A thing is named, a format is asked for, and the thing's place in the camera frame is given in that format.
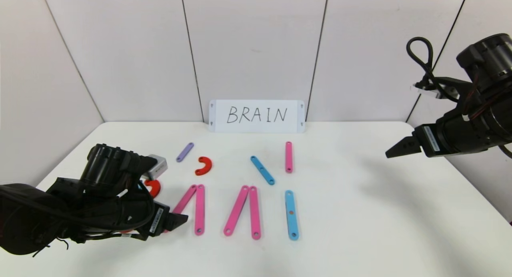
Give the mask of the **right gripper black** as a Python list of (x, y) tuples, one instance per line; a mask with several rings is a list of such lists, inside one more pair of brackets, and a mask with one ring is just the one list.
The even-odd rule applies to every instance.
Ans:
[(387, 158), (421, 153), (427, 157), (473, 153), (477, 145), (477, 122), (461, 114), (446, 113), (435, 123), (422, 124), (413, 136), (404, 137), (385, 152)]

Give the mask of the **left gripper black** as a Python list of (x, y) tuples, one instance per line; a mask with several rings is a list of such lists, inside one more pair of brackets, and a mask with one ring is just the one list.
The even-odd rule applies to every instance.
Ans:
[(188, 221), (188, 215), (170, 213), (170, 207), (154, 201), (154, 212), (150, 221), (142, 227), (121, 232), (122, 237), (131, 237), (146, 241), (149, 237), (157, 237), (166, 231), (173, 231)]

